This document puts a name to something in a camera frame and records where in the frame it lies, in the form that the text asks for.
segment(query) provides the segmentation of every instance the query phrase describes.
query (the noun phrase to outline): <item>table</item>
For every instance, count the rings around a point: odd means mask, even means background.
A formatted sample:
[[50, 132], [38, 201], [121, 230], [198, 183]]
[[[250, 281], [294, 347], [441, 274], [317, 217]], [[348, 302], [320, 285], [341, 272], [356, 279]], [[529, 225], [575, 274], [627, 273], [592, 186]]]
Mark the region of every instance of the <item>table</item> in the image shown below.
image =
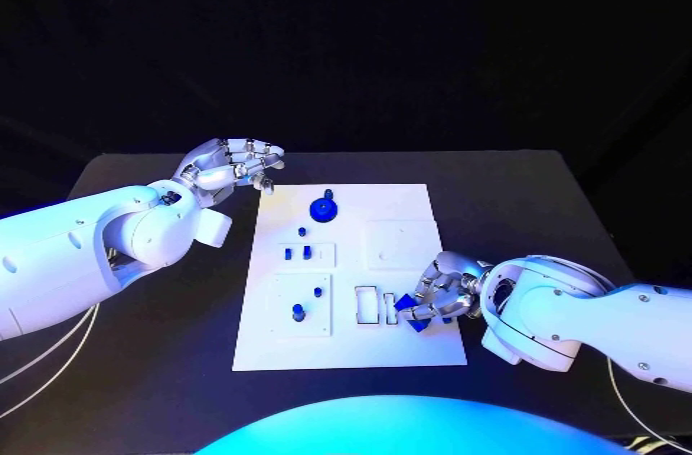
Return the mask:
[[[170, 177], [180, 158], [96, 157], [70, 198]], [[589, 266], [616, 284], [632, 281], [553, 151], [289, 153], [285, 169], [272, 178], [276, 184], [426, 183], [446, 249], [490, 262], [550, 254]], [[461, 320], [465, 367], [232, 372], [258, 199], [255, 190], [237, 189], [219, 205], [233, 219], [220, 249], [194, 243], [177, 264], [100, 304], [92, 335], [70, 367], [46, 392], [0, 421], [2, 453], [191, 451], [282, 410], [369, 394], [482, 401], [602, 436], [641, 433], [611, 392], [602, 355], [582, 347], [567, 373], [527, 363], [514, 367], [480, 346], [482, 321]], [[73, 323], [2, 342], [1, 373], [47, 348]], [[73, 338], [20, 380], [2, 386], [2, 407], [48, 378], [73, 350]], [[637, 382], [619, 370], [616, 376], [644, 421], [663, 432], [689, 433], [689, 395]], [[412, 423], [433, 431], [425, 421]]]

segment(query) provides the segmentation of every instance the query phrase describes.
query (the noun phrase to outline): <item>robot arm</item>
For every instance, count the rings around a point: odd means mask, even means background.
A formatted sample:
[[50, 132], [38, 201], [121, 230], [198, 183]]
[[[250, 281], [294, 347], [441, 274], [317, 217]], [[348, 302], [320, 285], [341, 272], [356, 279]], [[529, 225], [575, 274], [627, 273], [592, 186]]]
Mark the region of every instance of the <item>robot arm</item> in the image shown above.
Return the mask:
[[0, 220], [0, 340], [59, 323], [184, 256], [220, 247], [230, 218], [207, 207], [236, 185], [270, 193], [283, 152], [210, 140], [171, 180], [123, 187]]
[[[449, 312], [449, 290], [456, 299], [469, 297], [465, 310]], [[638, 379], [692, 392], [689, 290], [642, 284], [614, 289], [598, 273], [554, 257], [527, 256], [491, 267], [441, 252], [413, 297], [418, 303], [399, 312], [413, 328], [422, 317], [471, 315], [477, 304], [487, 322], [482, 346], [511, 364], [526, 360], [565, 372], [586, 343]]]

